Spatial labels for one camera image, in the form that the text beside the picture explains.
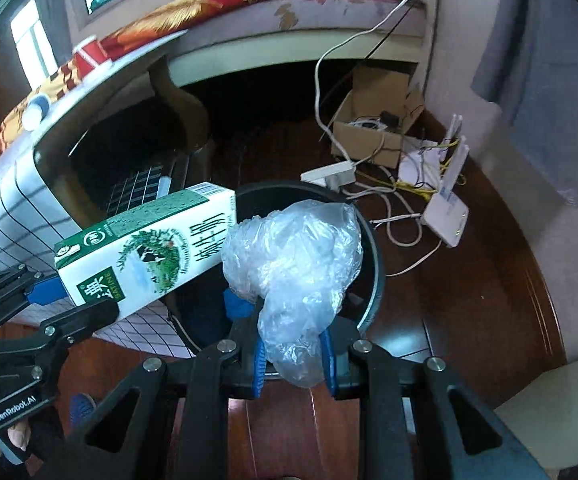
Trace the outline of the left hand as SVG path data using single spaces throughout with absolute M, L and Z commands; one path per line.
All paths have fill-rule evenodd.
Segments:
M 31 426 L 27 419 L 22 419 L 7 429 L 7 436 L 11 444 L 25 452 L 31 440 Z

